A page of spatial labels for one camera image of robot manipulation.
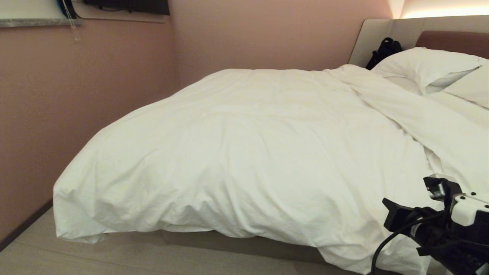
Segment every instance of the television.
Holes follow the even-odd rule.
[[[168,0],[83,0],[101,8],[170,15]]]

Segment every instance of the backpack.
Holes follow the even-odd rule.
[[[380,43],[380,47],[378,47],[378,50],[374,50],[372,52],[372,59],[370,59],[367,67],[365,68],[371,70],[380,61],[384,60],[384,58],[398,52],[402,52],[402,47],[400,46],[400,43],[398,41],[394,41],[394,39],[390,37],[387,37],[382,41],[382,43]]]

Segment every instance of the gray floor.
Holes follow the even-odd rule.
[[[162,232],[90,245],[55,236],[49,211],[0,252],[0,275],[354,275],[327,264],[180,246]]]

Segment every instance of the white duvet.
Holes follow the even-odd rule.
[[[217,230],[317,247],[367,274],[386,197],[431,206],[422,178],[488,191],[488,133],[355,66],[214,73],[100,131],[54,187],[59,237]],[[397,237],[378,267],[425,274]]]

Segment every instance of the brown headboard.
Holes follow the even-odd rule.
[[[416,47],[461,52],[489,59],[489,33],[424,31]]]

